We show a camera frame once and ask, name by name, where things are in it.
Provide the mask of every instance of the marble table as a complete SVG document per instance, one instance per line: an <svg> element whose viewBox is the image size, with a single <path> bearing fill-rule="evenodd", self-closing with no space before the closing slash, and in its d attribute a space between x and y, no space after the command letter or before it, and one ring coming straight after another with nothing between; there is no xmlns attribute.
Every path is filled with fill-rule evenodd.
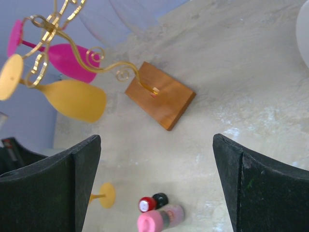
<svg viewBox="0 0 309 232"><path fill-rule="evenodd" d="M111 181L115 206L89 206L84 231L137 231L137 204L164 192L186 221L174 232L231 232L212 151L222 133L284 163L309 170L309 69L297 48L295 23L305 0L192 0L161 18L151 44L134 36L116 59L150 62L197 96L173 131L165 131L124 91L113 74L94 85L108 95L100 121L59 115L55 148L91 134L102 137L93 193Z"/></svg>

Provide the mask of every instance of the black bottle cap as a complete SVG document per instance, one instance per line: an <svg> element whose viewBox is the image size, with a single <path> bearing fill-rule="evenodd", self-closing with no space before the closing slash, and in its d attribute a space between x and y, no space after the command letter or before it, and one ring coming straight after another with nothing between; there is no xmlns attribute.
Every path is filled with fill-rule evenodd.
<svg viewBox="0 0 309 232"><path fill-rule="evenodd" d="M169 199L164 193L157 193L152 198L156 201L156 209L162 208L169 203Z"/></svg>

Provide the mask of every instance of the wooden base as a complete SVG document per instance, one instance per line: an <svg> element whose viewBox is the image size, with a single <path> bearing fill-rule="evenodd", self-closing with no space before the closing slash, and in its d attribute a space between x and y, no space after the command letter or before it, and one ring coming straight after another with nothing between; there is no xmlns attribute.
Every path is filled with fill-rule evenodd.
<svg viewBox="0 0 309 232"><path fill-rule="evenodd" d="M151 96L136 78L126 94L162 127L171 131L196 93L147 62L140 68L140 79L150 87L159 89L159 94Z"/></svg>

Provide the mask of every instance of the wine glass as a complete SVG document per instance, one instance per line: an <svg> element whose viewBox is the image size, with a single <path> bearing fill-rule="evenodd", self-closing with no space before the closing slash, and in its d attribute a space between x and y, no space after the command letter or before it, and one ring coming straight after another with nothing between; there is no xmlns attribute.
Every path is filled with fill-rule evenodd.
<svg viewBox="0 0 309 232"><path fill-rule="evenodd" d="M90 32L90 34L105 46L115 49L115 47L127 39L128 31L120 28L112 21L108 20L96 10L84 8L79 18Z"/></svg>
<svg viewBox="0 0 309 232"><path fill-rule="evenodd" d="M155 16L136 0L109 0L121 21L144 42L156 38L161 27Z"/></svg>
<svg viewBox="0 0 309 232"><path fill-rule="evenodd" d="M17 47L20 44L24 44L28 47L34 48L36 44L32 44L28 41L23 40L23 22L20 20L17 20L15 22L15 25L13 26L9 43L8 43L8 48L7 48L7 55L10 57L13 55L17 49ZM88 49L81 47L81 46L76 46L81 59L83 60L84 63L88 64L89 63L98 68L99 67L99 62L95 62L95 60L99 60L99 55L94 55L95 60L93 59L87 59L87 57L91 57L92 54L94 54L93 51L90 52L89 55L87 55ZM71 77L73 79L83 81L86 83L90 83L94 80L96 77L96 73L94 72L89 72L86 69L84 69L76 60L74 53L72 51L71 45L68 43L62 43L62 44L56 44L50 47L48 50L48 55L51 63L54 65L58 71L61 73L65 74L68 77Z"/></svg>

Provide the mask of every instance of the gold metal stand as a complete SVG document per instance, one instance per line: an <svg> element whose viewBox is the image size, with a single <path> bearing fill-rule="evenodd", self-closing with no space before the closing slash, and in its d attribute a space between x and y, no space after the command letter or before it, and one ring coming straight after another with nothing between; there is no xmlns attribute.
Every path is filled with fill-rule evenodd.
<svg viewBox="0 0 309 232"><path fill-rule="evenodd" d="M54 12L51 13L47 18L44 18L42 15L32 15L30 17L27 17L24 19L23 23L26 23L26 21L30 21L33 25L35 25L38 28L42 28L42 35L41 35L41 41L27 54L22 56L22 60L28 58L29 56L33 55L35 52L37 52L42 46L45 46L44 51L40 52L35 60L34 66L32 70L26 75L25 77L25 83L26 86L29 88L34 88L36 85L40 83L42 78L46 75L46 71L49 65L49 56L48 51L50 49L50 43L53 40L53 38L57 35L69 42L71 45L71 48L74 52L74 56L78 63L87 71L92 73L105 73L108 72L116 67L120 67L119 71L117 72L116 78L118 81L126 81L129 79L130 72L129 70L132 70L134 72L134 75L139 82L141 86L143 86L145 89L150 91L151 93L157 95L159 90L155 87L150 87L146 84L144 84L140 80L139 70L137 67L127 61L120 61L116 62L106 68L97 68L94 67L89 61L92 59L94 62L100 63L104 57L105 52L101 47L93 47L87 51L87 63L84 63L81 59L81 56L79 54L79 51L77 49L77 46L75 42L63 31L67 27L67 25L78 15L78 13L83 9L84 5L86 3L86 0L81 0L79 5L77 4L77 0L64 0L64 4L61 7L61 10L58 11L57 6L57 0L54 0ZM71 13L71 15L67 18L67 20L64 22L62 26L60 26L60 20L66 11L69 4L75 4L77 5L76 9ZM30 77L33 75L37 76L36 80L34 82L30 81Z"/></svg>

